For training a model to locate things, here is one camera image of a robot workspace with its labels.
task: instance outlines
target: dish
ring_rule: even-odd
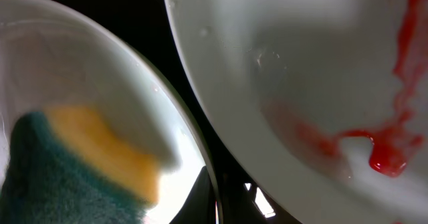
[[[191,113],[165,77],[108,30],[59,3],[0,0],[0,76],[2,155],[24,112],[93,104],[116,133],[162,159],[150,221],[169,223],[209,163]]]
[[[208,119],[285,210],[303,223],[426,222],[426,0],[165,4]],[[409,41],[409,30],[421,38]],[[408,135],[388,156],[392,146],[373,149],[370,138],[392,126]],[[373,170],[370,156],[387,167]]]

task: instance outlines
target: red liquid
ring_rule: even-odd
[[[347,130],[335,136],[326,136],[313,126],[288,116],[293,122],[296,136],[303,143],[331,158],[340,157],[340,139],[369,138],[373,144],[369,165],[390,177],[397,177],[404,171],[423,143],[423,136],[405,129],[405,123],[413,117],[409,102],[428,68],[428,0],[408,0],[407,5],[398,35],[398,56],[393,70],[402,81],[403,89],[395,96],[395,115],[390,120],[376,128]]]

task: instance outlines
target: black surface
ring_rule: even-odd
[[[225,221],[225,223],[242,223],[244,219],[248,219],[241,217],[241,215],[245,215],[248,211],[253,212],[256,209],[240,208],[240,200],[242,200],[243,195],[241,191],[236,190],[239,188],[243,189],[244,183],[253,183],[253,181],[227,151],[196,100],[175,48],[164,1],[54,1],[83,13],[110,30],[137,49],[165,75],[193,113],[207,141],[209,152],[213,157],[213,166],[222,196],[221,202],[224,203],[228,209],[232,210],[229,211],[230,215],[228,215],[230,221]],[[227,179],[225,178],[227,176],[233,176],[233,178]],[[290,215],[277,205],[276,212],[284,213],[283,216],[287,216],[287,219],[272,218],[268,219],[269,223],[294,223],[293,221],[289,221]]]

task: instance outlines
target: white plate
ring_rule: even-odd
[[[217,186],[197,125],[165,77],[68,7],[49,0],[0,0],[0,81],[0,184],[8,136],[23,113],[89,103],[117,133],[163,160],[159,203],[146,223],[174,218],[205,163]]]
[[[428,0],[417,3],[422,27],[416,28],[421,37],[412,40],[419,41],[411,47],[414,58],[406,59],[405,75],[411,76],[425,73],[412,60],[420,60],[422,68],[428,63]],[[165,4],[181,61],[208,119],[242,167],[285,210],[303,223],[427,222],[426,148],[412,156],[405,142],[407,167],[391,178],[370,168],[372,144],[366,137],[341,138],[336,146],[341,154],[331,158],[306,144],[314,141],[289,132],[298,125],[295,116],[332,139],[345,130],[374,132],[386,128],[387,120],[396,123],[394,98],[406,88],[393,69],[407,0]],[[421,89],[427,80],[424,75],[417,82],[416,98],[406,102],[416,115],[405,128],[421,136],[428,124]],[[313,132],[305,136],[321,138]],[[383,161],[373,157],[372,165]]]

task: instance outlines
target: water droplet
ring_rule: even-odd
[[[176,8],[177,8],[177,5],[178,5],[177,1],[172,1],[171,3],[169,3],[169,7],[170,7],[171,9],[176,9]]]
[[[201,37],[207,37],[209,35],[209,33],[211,32],[211,29],[209,27],[203,27],[200,31],[199,31],[199,36]]]

